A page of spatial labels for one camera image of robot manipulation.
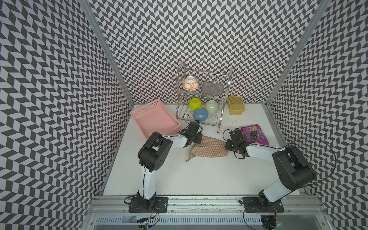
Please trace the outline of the striped brown dishcloth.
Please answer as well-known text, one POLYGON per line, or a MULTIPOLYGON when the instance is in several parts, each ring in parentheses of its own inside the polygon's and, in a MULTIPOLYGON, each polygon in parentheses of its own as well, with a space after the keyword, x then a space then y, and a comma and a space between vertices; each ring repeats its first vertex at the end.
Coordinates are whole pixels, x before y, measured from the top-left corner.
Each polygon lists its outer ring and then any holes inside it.
POLYGON ((228 155, 228 151, 225 149, 226 142, 212 138, 203 136, 200 144, 194 144, 189 153, 189 158, 187 162, 190 161, 194 157, 202 157, 202 158, 218 158, 218 157, 226 157, 228 155))

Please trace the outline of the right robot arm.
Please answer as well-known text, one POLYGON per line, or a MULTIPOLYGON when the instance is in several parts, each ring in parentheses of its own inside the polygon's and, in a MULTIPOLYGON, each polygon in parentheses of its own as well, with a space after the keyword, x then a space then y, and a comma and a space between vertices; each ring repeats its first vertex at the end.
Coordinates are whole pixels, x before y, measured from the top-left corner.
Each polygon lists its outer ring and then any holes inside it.
POLYGON ((259 206, 262 209, 316 179, 315 170, 303 153, 293 145, 270 147, 247 141, 241 130, 236 128, 230 131, 230 139, 226 141, 225 149, 240 154, 244 159, 253 157, 274 163, 278 179, 258 194, 259 206))

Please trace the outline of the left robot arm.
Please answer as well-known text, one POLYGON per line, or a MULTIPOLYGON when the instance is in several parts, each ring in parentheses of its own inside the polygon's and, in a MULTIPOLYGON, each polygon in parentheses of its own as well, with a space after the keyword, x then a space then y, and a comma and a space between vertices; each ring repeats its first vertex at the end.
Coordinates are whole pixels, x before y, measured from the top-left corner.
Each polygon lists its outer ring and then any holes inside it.
POLYGON ((145 202, 150 202, 156 196, 156 175, 170 150, 177 148, 186 148, 191 144, 200 144, 202 141, 202 130, 200 122, 189 123, 189 125, 180 130, 177 134, 167 136, 155 131, 138 153, 139 163, 142 169, 142 184, 137 193, 137 197, 145 202))

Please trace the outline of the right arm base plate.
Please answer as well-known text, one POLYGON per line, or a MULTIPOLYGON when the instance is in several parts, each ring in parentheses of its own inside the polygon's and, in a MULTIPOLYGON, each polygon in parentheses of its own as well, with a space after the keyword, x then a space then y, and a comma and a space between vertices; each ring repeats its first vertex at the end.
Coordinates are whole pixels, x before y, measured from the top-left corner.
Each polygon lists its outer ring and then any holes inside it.
POLYGON ((242 198, 242 203, 247 213, 284 213, 281 200, 269 202, 266 199, 246 196, 242 198))

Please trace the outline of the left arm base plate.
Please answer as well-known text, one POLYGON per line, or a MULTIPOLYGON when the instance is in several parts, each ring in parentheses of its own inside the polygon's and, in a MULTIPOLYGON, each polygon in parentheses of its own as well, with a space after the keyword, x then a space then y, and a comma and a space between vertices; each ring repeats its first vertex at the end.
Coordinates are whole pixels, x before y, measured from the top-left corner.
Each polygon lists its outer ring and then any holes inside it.
POLYGON ((168 208, 168 197, 152 197, 150 200, 145 200, 142 197, 133 197, 129 204, 129 213, 148 213, 158 212, 166 213, 168 208))

